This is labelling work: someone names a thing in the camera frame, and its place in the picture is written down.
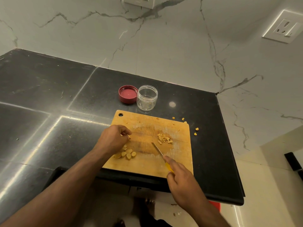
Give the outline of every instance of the granite countertop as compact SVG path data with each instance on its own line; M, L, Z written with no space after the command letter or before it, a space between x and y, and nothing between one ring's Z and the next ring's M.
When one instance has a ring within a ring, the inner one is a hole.
M148 112L119 101L122 85L158 90ZM194 176L207 198L242 205L243 188L215 93L15 49L0 57L0 222L34 198L57 167L89 152L116 110L186 118ZM166 179L102 169L98 177L168 192Z

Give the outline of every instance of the red object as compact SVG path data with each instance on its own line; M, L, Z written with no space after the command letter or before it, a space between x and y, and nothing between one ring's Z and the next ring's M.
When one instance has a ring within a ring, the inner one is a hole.
M221 203L213 202L213 201L208 201L208 202L211 203L214 207L216 207L217 210L219 210L219 212L221 212Z
M138 89L131 85L124 85L119 88L119 98L122 103L135 103L137 101Z

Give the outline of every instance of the wooden cutting board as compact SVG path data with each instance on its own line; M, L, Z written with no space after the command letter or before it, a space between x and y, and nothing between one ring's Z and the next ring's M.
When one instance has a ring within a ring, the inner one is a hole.
M126 145L127 148L133 149L137 156L131 160L128 160L126 156L119 159L111 157L103 166L104 168L166 178L169 171L160 154L151 144L154 142L163 154L182 163L193 173L187 123L117 110L112 125L119 124L132 131L131 140ZM157 136L159 133L171 138L173 143L165 142L160 145Z

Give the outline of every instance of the yellow knife handle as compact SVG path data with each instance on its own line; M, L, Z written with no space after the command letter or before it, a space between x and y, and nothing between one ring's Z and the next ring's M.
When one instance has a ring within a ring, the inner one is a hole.
M168 168L169 171L171 171L171 172L174 173L174 171L171 169L171 167L170 167L170 165L168 163L165 163L165 165L166 165L166 167Z

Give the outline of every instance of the wall switch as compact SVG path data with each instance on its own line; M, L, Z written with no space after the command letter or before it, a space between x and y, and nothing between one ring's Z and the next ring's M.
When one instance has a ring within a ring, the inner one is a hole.
M141 7L153 9L154 8L154 0L123 0L125 3L138 5Z
M262 37L292 42L303 31L303 14L283 10Z

